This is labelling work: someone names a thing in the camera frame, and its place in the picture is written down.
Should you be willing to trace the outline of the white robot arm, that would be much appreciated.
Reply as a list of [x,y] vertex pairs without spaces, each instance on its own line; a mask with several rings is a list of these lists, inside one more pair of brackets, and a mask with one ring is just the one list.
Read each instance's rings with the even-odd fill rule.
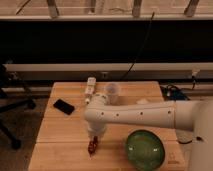
[[95,94],[85,108],[90,137],[103,136],[107,123],[173,128],[193,132],[187,171],[213,169],[213,100],[176,100],[134,105],[108,105]]

